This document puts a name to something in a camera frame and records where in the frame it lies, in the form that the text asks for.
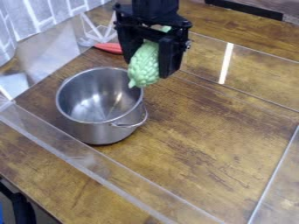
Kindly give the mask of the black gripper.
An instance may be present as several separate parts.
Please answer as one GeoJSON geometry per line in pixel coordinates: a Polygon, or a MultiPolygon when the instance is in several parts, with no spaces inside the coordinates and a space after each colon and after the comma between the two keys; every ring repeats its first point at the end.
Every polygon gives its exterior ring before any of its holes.
{"type": "Polygon", "coordinates": [[[116,33],[125,63],[149,40],[159,44],[159,76],[165,79],[180,68],[192,22],[177,13],[179,0],[116,2],[116,33]]]}

